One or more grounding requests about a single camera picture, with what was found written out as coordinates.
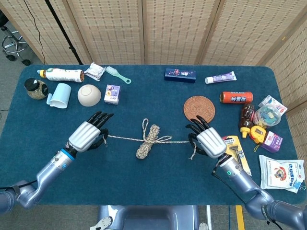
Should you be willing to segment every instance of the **orange can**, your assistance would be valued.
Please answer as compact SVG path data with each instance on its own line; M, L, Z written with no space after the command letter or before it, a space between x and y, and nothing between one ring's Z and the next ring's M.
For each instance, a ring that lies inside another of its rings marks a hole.
M220 102L231 104L251 103L254 99L252 92L221 92Z

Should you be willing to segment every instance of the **table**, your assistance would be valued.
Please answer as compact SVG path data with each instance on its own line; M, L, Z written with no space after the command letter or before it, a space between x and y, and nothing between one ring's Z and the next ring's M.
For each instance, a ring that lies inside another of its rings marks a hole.
M0 138L0 181L11 185L20 180L31 181L54 153L65 146L68 137L94 112L102 110L115 115L105 124L111 135L142 138L142 120L160 127L160 136L172 135L172 140L187 140L189 121L183 114L183 104L191 96L203 95L215 106L215 118L210 123L221 136L238 135L239 104L221 104L222 91L254 93L254 104L268 94L281 101L274 73L267 67L248 66L113 66L120 74L132 79L125 84L105 73L100 82L89 77L84 83L66 82L71 86L67 109L46 105L46 100L33 100L26 95L24 81L40 78L37 69L87 69L88 66L28 66L21 73L8 118ZM164 81L166 68L194 69L193 83ZM205 77L234 71L237 81L206 85ZM43 80L54 92L58 82ZM104 103L83 107L77 99L78 89L85 84L97 86L104 95L107 84L121 86L119 105ZM274 159L296 159L294 144L285 115L272 128L283 143L278 153L259 148L249 138L241 144L248 159L253 179L260 184L259 155ZM140 142L108 139L107 147L77 154L77 159L46 191L41 204L63 205L236 205L237 197L211 176L216 160L196 155L190 144L155 144L144 160L135 157ZM226 179L222 170L217 171ZM300 203L306 192L294 194L285 190L268 190L275 199Z

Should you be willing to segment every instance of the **round coaster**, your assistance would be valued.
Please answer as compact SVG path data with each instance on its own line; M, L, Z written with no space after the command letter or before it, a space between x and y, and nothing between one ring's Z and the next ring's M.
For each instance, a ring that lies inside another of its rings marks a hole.
M208 123L212 121L215 115L215 107L212 101L203 96L193 96L187 99L183 111L188 120L197 119L196 115L199 115Z

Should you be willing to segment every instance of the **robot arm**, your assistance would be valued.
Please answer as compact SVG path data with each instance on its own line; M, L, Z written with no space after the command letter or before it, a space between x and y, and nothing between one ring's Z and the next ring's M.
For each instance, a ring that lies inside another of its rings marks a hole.
M0 193L0 214L9 212L16 201L24 208L36 205L50 184L75 160L77 152L96 149L106 140L108 130L100 128L112 116L97 112L83 122L69 137L66 146L36 175L37 188L27 181L20 181ZM94 143L100 135L104 136Z
M307 206L305 209L290 205L282 201L275 201L265 190L261 189L251 177L243 170L240 164L230 155L227 155L226 144L222 138L210 127L200 116L191 121L196 125L187 125L195 133L189 134L189 141L194 148L194 140L197 140L201 148L196 148L199 154L217 158L217 166L227 173L229 179L235 184L237 190L243 194L256 193L248 202L245 208L249 214L266 221L278 221L297 230L307 230Z

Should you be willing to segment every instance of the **white brush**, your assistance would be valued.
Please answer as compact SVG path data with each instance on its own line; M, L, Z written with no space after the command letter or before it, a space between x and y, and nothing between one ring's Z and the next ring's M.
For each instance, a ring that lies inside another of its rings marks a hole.
M126 82L126 84L131 83L131 79L125 78L124 76L120 75L119 72L113 67L108 66L106 68L106 72L113 75L114 77L118 77L118 78L122 79L124 82Z

